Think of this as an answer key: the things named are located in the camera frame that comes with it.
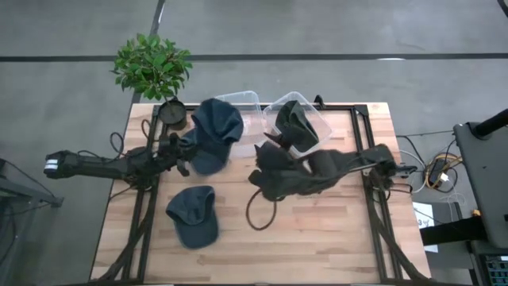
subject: clear plastic container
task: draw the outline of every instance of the clear plastic container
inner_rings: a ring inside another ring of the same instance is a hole
[[[244,132],[240,141],[233,144],[229,157],[254,157],[256,155],[254,145],[261,146],[267,140],[263,134],[263,113],[257,93],[242,91],[215,98],[233,104],[240,111],[244,121]]]
[[[313,126],[314,130],[316,131],[317,138],[319,139],[319,142],[316,145],[310,147],[307,150],[298,150],[294,146],[291,147],[291,152],[293,155],[299,158],[321,148],[321,145],[323,145],[323,143],[332,137],[332,128],[321,116],[319,111],[317,111],[314,106],[312,106],[312,103],[308,102],[307,99],[303,97],[303,95],[299,94],[296,91],[292,91],[263,110],[263,117],[267,122],[268,133],[281,134],[280,130],[277,128],[277,126],[275,126],[275,120],[277,119],[277,114],[279,114],[280,109],[284,106],[284,104],[286,104],[286,102],[291,100],[298,100],[300,102],[300,105],[305,111],[307,120],[309,120],[310,124]]]

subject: wooden table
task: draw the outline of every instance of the wooden table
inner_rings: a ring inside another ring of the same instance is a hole
[[[388,105],[385,102],[367,105],[375,143],[388,145],[400,161]],[[141,120],[150,119],[152,108],[152,104],[133,105],[125,134],[125,149],[146,144],[140,124]],[[333,136],[324,148],[342,152],[356,150],[350,114],[326,111],[322,115],[333,128]],[[363,139],[363,142],[367,148],[367,140]],[[190,177],[182,177],[176,170],[161,175],[145,283],[379,282],[364,189],[358,172],[347,175],[320,195],[287,197],[278,204],[273,225],[267,230],[255,231],[249,227],[244,215],[248,199],[256,191],[256,186],[247,180],[254,167],[253,157],[230,160],[222,172],[209,177],[198,177],[192,170]],[[165,208],[184,188],[203,184],[213,186],[216,192],[219,239],[204,249],[184,249]],[[124,182],[115,182],[112,194],[126,187]],[[136,191],[127,191],[110,202],[91,278],[101,276],[124,248],[135,194]],[[410,196],[392,192],[388,205],[398,244],[417,269],[430,276]],[[259,196],[251,212],[253,222],[262,225],[271,215],[272,204]],[[383,245],[383,253],[390,273],[386,245]],[[135,253],[134,269],[137,268],[137,254],[139,251]]]

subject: black metal frame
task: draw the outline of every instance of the black metal frame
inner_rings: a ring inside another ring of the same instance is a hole
[[[198,107],[198,104],[186,104],[187,110],[194,110]],[[363,150],[363,142],[360,134],[360,124],[358,117],[361,116],[364,121],[365,133],[368,142],[368,147],[374,147],[374,135],[372,132],[371,122],[368,113],[367,105],[338,105],[338,104],[330,104],[325,105],[321,96],[316,96],[314,100],[314,106],[321,111],[336,111],[343,110],[348,111],[351,114],[352,119],[352,130],[355,136],[356,141],[356,149],[357,151]],[[261,105],[262,109],[267,107],[267,104]],[[148,149],[152,148],[153,142],[155,140],[155,130],[157,125],[157,115],[158,115],[159,106],[154,106],[152,112],[152,121],[150,125],[150,132],[148,135]],[[396,254],[393,249],[389,248],[390,256],[391,256],[391,264],[392,269],[394,271],[394,278],[389,278],[387,275],[387,267],[385,264],[384,256],[383,256],[383,247],[380,239],[379,227],[375,227],[375,221],[378,221],[379,216],[377,215],[375,209],[375,200],[374,200],[374,190],[368,179],[368,175],[365,173],[361,173],[362,181],[364,185],[364,193],[367,202],[367,211],[369,213],[369,221],[371,227],[371,235],[372,235],[372,243],[374,247],[375,259],[377,262],[377,269],[379,273],[379,279],[381,284],[395,284],[395,285],[406,285],[406,284],[432,284],[432,285],[451,285],[451,284],[442,284],[438,282],[428,282],[428,281],[412,281],[412,280],[404,280],[402,277],[401,264],[399,263]],[[150,188],[150,197],[148,199],[148,209],[144,218],[140,220],[141,209],[144,200],[145,190],[138,190],[136,203],[134,205],[133,219],[131,222],[131,229],[129,232],[129,241],[127,246],[122,250],[118,259],[113,263],[110,267],[109,275],[105,275],[101,277],[99,280],[91,280],[85,284],[80,285],[138,285],[144,283],[144,274],[147,267],[148,260],[148,249],[150,244],[150,237],[152,232],[153,218],[155,215],[155,205],[156,205],[156,197],[158,193],[158,185],[159,185],[159,177],[156,177],[156,180]],[[391,237],[394,237],[394,231],[391,224],[390,212],[388,209],[388,203],[385,196],[380,195],[379,201],[380,209],[383,217],[381,218],[384,232],[388,233]],[[135,278],[131,278],[131,268],[133,261],[133,254],[136,247],[136,244],[139,242],[141,236],[143,236],[143,241],[140,249],[140,261],[137,269],[137,274]],[[121,279],[115,280],[117,275],[122,269]]]

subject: green leaves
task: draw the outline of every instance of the green leaves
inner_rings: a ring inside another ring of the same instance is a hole
[[[132,88],[147,99],[167,99],[185,87],[188,69],[193,68],[187,61],[190,54],[157,35],[137,34],[136,39],[119,49],[111,72],[117,75],[115,84],[121,85],[122,90]]]

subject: white paper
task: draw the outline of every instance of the white paper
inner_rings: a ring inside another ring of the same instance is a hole
[[[434,226],[434,220],[431,219],[433,218],[432,205],[429,205],[427,203],[413,203],[413,208],[425,214],[425,215],[420,214],[418,211],[414,212],[414,214],[416,215],[416,220],[418,222],[418,228],[426,228],[429,226]],[[424,246],[424,249],[425,251],[437,253],[437,245]]]

